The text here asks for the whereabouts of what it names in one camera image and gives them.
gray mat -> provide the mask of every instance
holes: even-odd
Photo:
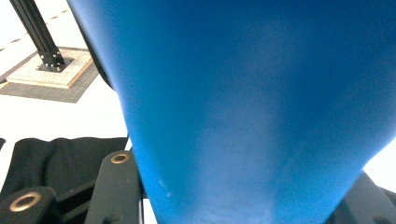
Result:
[[[92,63],[70,89],[8,83],[0,89],[0,94],[75,104],[98,74]]]

metal grommet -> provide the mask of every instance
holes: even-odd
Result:
[[[111,158],[111,162],[115,164],[123,163],[129,160],[129,155],[127,153],[119,153]]]
[[[37,192],[29,192],[27,194],[23,194],[21,197],[16,199],[10,206],[9,210],[11,212],[21,212],[24,211],[30,207],[33,207],[35,204],[40,201],[41,195]]]

blue cover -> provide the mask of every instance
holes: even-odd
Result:
[[[320,223],[396,135],[396,3],[69,0],[160,223]]]

blue fabric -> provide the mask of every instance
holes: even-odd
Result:
[[[160,223],[320,223],[396,135],[394,1],[69,0]]]

floor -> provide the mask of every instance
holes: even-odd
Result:
[[[73,15],[64,0],[35,0],[59,47],[85,49]],[[0,78],[35,51],[9,1],[0,1]],[[117,94],[97,77],[76,104],[0,95],[0,189],[7,175],[13,144],[27,137],[119,137],[127,133]],[[396,141],[367,163],[364,171],[374,182],[396,192]],[[146,223],[156,223],[150,207]]]

